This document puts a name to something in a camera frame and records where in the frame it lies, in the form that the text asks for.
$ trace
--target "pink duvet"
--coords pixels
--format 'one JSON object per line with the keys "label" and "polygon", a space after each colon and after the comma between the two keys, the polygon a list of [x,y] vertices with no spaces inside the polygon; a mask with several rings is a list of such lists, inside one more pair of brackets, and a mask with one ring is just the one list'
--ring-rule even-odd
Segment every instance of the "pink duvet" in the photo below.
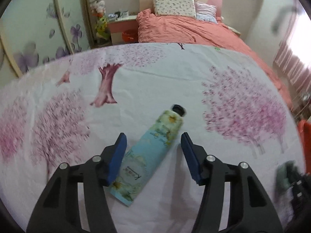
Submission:
{"label": "pink duvet", "polygon": [[216,46],[235,50],[252,57],[274,83],[290,110],[293,103],[286,86],[273,70],[258,57],[239,37],[217,18],[218,24],[181,16],[157,17],[151,9],[137,15],[140,43],[185,43]]}

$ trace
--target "floral pillow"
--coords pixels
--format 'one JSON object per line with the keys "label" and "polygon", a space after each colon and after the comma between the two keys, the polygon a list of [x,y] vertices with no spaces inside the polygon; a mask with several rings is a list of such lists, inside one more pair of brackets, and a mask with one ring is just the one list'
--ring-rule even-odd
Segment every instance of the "floral pillow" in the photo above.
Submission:
{"label": "floral pillow", "polygon": [[196,18],[194,0],[153,0],[156,16]]}

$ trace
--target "pillow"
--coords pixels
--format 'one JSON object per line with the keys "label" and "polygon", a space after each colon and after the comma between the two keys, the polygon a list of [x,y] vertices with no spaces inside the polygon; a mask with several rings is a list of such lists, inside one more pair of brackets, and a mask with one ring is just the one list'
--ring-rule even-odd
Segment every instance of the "pillow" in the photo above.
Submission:
{"label": "pillow", "polygon": [[156,16],[196,18],[194,0],[153,0]]}
{"label": "pillow", "polygon": [[217,7],[214,5],[209,5],[209,4],[202,3],[196,0],[195,10],[196,10],[196,13],[200,13],[200,14],[207,15],[207,16],[212,16],[215,18]]}
{"label": "pillow", "polygon": [[206,22],[218,24],[216,18],[214,18],[213,16],[208,16],[208,15],[204,15],[201,13],[197,13],[197,19],[201,20],[201,21],[206,21]]}

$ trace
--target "hand cream tube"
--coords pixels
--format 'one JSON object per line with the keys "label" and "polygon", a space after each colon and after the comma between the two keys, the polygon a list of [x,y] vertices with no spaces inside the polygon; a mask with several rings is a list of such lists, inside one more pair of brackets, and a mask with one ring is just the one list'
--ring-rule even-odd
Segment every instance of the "hand cream tube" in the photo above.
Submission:
{"label": "hand cream tube", "polygon": [[130,206],[157,167],[183,124],[185,110],[174,105],[166,110],[156,123],[124,156],[120,172],[110,186],[110,193]]}

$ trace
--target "wardrobe door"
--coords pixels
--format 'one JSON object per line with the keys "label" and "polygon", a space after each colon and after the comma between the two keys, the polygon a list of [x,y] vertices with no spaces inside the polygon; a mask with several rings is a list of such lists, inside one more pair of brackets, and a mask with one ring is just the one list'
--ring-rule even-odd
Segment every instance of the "wardrobe door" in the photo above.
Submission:
{"label": "wardrobe door", "polygon": [[53,0],[12,0],[1,21],[6,45],[22,73],[69,54]]}
{"label": "wardrobe door", "polygon": [[85,0],[57,0],[62,13],[66,37],[77,53],[90,49]]}

